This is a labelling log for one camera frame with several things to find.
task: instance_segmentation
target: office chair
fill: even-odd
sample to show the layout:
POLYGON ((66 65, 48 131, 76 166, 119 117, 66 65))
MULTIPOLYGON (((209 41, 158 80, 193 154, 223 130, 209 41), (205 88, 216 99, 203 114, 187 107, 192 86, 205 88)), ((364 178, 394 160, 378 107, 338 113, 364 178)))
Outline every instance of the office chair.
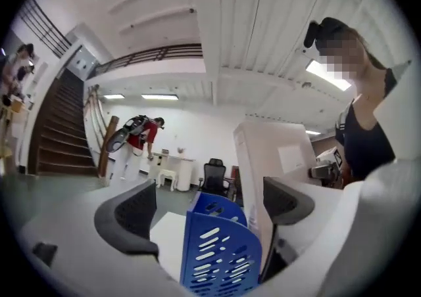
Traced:
POLYGON ((224 179, 226 167, 221 159, 211 158, 209 163, 203 166, 205 180, 199 190, 205 193, 225 196, 230 200, 234 198, 234 187, 224 179), (228 183, 228 188, 224 187, 224 181, 228 183))

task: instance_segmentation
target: blue file holder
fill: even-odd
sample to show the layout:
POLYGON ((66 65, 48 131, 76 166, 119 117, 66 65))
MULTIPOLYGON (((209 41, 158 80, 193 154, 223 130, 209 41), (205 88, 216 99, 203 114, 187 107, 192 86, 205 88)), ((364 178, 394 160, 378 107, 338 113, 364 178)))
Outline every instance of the blue file holder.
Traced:
POLYGON ((186 216, 180 283, 198 296, 242 296, 258 285, 261 259, 241 208, 198 192, 186 216))

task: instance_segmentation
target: ceiling light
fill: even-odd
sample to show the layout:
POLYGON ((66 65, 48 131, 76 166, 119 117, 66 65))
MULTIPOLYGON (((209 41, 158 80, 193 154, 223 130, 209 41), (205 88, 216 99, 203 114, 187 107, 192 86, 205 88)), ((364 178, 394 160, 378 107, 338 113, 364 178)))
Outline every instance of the ceiling light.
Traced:
POLYGON ((117 100, 117 99, 123 99, 124 96, 121 94, 114 94, 114 95, 104 95, 104 97, 108 100, 117 100))
POLYGON ((156 94, 144 94, 142 97, 145 100, 167 100, 167 101, 178 101, 177 95, 156 95, 156 94))
POLYGON ((310 130, 306 130, 305 132, 307 132, 309 135, 320 135, 321 132, 315 132, 315 131, 310 131, 310 130))
POLYGON ((309 65, 305 69, 309 73, 314 74, 318 76, 319 78, 326 80, 327 82, 330 82, 331 84, 338 87, 342 91, 347 90, 351 86, 351 84, 348 81, 334 79, 331 76, 329 76, 329 73, 326 70, 325 66, 315 60, 311 60, 309 65))

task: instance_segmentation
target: black metal railing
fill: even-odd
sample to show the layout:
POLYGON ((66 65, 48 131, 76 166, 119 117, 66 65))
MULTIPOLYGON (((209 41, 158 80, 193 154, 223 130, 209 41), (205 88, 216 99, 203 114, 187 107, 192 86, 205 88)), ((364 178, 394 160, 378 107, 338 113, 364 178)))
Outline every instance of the black metal railing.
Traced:
POLYGON ((200 43, 189 43, 187 45, 173 45, 148 49, 146 51, 126 55, 125 57, 116 58, 115 60, 99 65, 95 68, 89 78, 140 62, 161 61, 171 58, 198 57, 203 58, 202 45, 200 43))
POLYGON ((72 45, 57 29, 35 0, 26 0, 19 17, 52 52, 61 58, 72 45))

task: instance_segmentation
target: black office chair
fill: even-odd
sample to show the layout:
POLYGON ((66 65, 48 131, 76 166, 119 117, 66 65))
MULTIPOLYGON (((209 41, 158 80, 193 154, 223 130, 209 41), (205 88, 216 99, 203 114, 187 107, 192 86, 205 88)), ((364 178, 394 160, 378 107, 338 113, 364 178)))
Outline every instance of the black office chair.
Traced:
POLYGON ((221 159, 211 158, 209 163, 203 166, 203 169, 205 172, 205 181, 199 190, 204 193, 216 194, 233 200, 234 186, 224 179, 226 167, 221 159), (224 187, 224 181, 228 183, 228 188, 224 187))
POLYGON ((94 225, 104 241, 118 251, 158 258, 158 246, 149 240, 156 210, 155 182, 149 179, 102 203, 95 212, 94 225))

